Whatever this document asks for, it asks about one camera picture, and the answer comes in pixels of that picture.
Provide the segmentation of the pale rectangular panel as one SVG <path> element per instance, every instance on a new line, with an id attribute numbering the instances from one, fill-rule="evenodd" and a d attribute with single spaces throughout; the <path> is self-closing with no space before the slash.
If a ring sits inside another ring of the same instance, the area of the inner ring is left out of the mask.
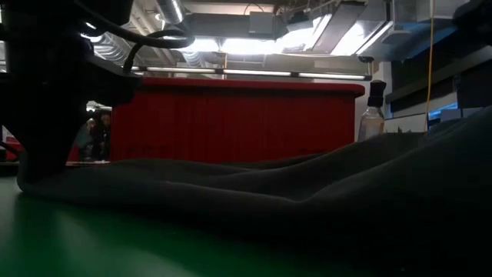
<path id="1" fill-rule="evenodd" d="M 456 108 L 456 109 L 444 109 L 440 113 L 440 121 L 447 122 L 460 118 L 467 118 L 476 112 L 481 111 L 482 108 Z"/>

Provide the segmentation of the black garment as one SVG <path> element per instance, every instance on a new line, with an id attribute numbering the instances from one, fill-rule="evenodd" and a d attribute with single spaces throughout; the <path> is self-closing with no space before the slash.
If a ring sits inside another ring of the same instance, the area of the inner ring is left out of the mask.
<path id="1" fill-rule="evenodd" d="M 426 133 L 243 164 L 129 159 L 35 176 L 23 192 L 155 215 L 227 237 L 492 277 L 492 106 Z"/>

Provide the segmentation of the red plastic laundry bin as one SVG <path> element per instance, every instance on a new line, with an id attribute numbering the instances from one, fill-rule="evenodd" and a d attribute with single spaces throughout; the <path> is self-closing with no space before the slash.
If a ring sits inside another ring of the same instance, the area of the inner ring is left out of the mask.
<path id="1" fill-rule="evenodd" d="M 259 162 L 329 152 L 355 139 L 354 83 L 145 78 L 113 109 L 112 161 Z"/>

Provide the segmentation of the person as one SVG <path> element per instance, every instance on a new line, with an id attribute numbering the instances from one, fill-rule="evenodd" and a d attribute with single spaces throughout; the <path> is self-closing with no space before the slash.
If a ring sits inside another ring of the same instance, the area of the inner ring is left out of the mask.
<path id="1" fill-rule="evenodd" d="M 96 110 L 79 129 L 74 145 L 80 162 L 108 161 L 111 146 L 111 113 Z"/>

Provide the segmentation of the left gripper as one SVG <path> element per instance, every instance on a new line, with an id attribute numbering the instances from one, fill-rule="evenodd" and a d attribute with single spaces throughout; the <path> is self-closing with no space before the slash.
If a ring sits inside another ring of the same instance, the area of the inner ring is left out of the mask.
<path id="1" fill-rule="evenodd" d="M 20 142 L 18 180 L 35 183 L 64 171 L 86 103 L 129 103 L 141 79 L 95 55 L 90 35 L 124 29 L 134 0 L 0 0 L 0 115 Z"/>

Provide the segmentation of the clear spray bottle black top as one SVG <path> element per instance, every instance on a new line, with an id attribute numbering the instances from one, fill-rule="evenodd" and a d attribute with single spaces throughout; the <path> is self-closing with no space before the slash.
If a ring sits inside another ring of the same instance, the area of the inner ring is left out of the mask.
<path id="1" fill-rule="evenodd" d="M 381 110 L 384 103 L 384 90 L 387 84 L 381 80 L 370 83 L 367 109 L 361 116 L 357 140 L 359 142 L 384 132 L 384 114 Z"/>

